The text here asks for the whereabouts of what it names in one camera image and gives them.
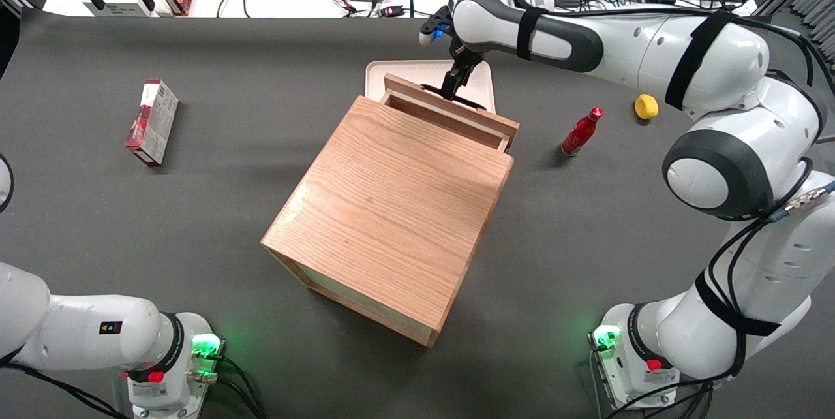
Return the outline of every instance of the beige tray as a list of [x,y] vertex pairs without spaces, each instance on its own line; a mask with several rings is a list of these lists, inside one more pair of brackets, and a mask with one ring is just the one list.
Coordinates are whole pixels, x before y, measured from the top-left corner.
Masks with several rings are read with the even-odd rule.
[[[436,88],[441,87],[444,75],[453,66],[451,60],[378,60],[366,67],[366,97],[379,101],[385,94],[384,76],[394,74],[412,83],[426,83]],[[472,69],[466,86],[459,88],[457,95],[481,104],[489,112],[496,113],[496,101],[493,98],[493,77],[487,62]]]

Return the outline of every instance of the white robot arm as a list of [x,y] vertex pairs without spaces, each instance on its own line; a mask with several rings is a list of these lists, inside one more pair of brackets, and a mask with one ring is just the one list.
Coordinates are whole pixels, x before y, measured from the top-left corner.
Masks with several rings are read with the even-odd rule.
[[[453,36],[447,99],[501,50],[665,98],[694,119],[662,175],[683,203],[734,222],[725,245],[685,293],[615,306],[590,336],[614,407],[668,406],[681,373],[697,379],[689,384],[728,379],[796,326],[835,264],[835,199],[823,199],[835,178],[803,158],[826,110],[768,70],[750,21],[659,5],[553,9],[554,0],[450,0],[419,40]],[[776,206],[814,208],[781,219]]]
[[[12,195],[0,155],[0,211]],[[134,415],[197,417],[222,345],[194,313],[161,313],[123,295],[50,294],[44,280],[0,262],[0,368],[122,370]]]

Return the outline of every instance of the sticker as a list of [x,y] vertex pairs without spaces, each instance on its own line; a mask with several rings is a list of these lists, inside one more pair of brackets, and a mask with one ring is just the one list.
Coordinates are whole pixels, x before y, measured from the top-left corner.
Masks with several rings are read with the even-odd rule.
[[99,326],[99,334],[101,335],[117,335],[121,332],[121,321],[102,321],[102,324]]
[[644,383],[665,384],[676,381],[676,374],[657,371],[648,371],[644,374]]
[[168,395],[165,383],[133,383],[134,396],[142,398],[159,398]]

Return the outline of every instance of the red bottle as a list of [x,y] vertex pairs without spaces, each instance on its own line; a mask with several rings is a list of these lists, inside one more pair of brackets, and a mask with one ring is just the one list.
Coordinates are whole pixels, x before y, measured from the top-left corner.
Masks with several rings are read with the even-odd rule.
[[597,129],[597,121],[601,117],[603,117],[603,110],[600,107],[595,107],[588,113],[587,117],[580,119],[560,146],[563,153],[569,155],[569,157],[576,155],[579,149],[585,145],[585,142],[588,142],[588,139],[593,136],[594,131]]

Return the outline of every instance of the dark gray mat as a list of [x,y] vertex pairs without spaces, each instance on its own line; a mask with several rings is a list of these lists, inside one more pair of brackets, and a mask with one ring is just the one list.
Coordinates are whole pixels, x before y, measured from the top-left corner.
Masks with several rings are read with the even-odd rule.
[[[0,255],[55,294],[200,313],[273,417],[593,417],[585,332],[615,303],[686,289],[727,228],[664,185],[661,160],[690,124],[676,110],[640,127],[627,89],[489,55],[498,110],[522,124],[516,164],[432,350],[303,288],[259,246],[363,92],[366,64],[446,58],[446,42],[418,46],[419,25],[28,12],[0,82],[0,149],[18,178]],[[149,171],[123,140],[155,77],[185,104]],[[555,165],[593,106],[606,112],[597,135]],[[806,320],[716,392],[710,417],[830,416],[833,294],[824,281]],[[57,377],[111,397],[107,373]],[[215,389],[203,417],[247,417],[232,401]],[[3,419],[96,417],[12,372],[0,405]]]

